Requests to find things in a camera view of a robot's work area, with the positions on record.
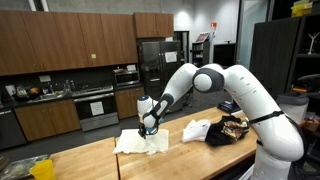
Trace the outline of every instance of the kitchen sink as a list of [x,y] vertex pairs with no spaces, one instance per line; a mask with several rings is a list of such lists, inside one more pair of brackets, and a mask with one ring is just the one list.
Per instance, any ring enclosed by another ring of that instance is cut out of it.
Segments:
[[47,101],[47,100],[52,100],[52,99],[58,99],[62,98],[66,95],[66,93],[63,94],[43,94],[35,99],[32,99],[28,102],[39,102],[39,101]]

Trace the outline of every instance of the microwave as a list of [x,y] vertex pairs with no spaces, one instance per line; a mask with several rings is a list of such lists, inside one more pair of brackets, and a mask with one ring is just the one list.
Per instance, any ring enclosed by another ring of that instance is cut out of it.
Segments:
[[139,71],[125,71],[114,74],[117,86],[125,86],[140,83]]

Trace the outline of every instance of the stove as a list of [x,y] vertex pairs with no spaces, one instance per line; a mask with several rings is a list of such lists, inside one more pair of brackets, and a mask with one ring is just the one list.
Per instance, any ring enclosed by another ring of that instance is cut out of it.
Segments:
[[77,84],[72,97],[83,131],[119,123],[111,81]]
[[73,90],[72,97],[94,95],[99,93],[112,92],[113,86],[111,81],[96,81],[79,83]]

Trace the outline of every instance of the floor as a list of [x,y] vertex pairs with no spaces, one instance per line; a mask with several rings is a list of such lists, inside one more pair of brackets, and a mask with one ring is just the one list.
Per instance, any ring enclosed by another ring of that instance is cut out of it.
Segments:
[[[193,114],[211,107],[217,106],[220,102],[230,101],[230,95],[225,91],[201,94],[197,91],[187,94],[184,97],[184,107],[181,111],[166,114],[164,119],[171,121],[182,116]],[[136,129],[139,124],[138,116],[120,120],[119,124],[83,132],[81,130],[49,137],[28,144],[16,146],[0,151],[10,161],[17,161],[25,158],[35,157],[43,154],[54,154],[70,148],[92,143],[109,137],[119,137],[122,129]]]

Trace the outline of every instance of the lower cabinet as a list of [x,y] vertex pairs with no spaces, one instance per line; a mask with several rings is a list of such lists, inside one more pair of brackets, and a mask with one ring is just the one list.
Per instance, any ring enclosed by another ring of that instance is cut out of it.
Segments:
[[80,129],[72,99],[14,109],[28,141]]
[[144,95],[144,88],[131,88],[115,91],[119,119],[138,114],[137,100]]

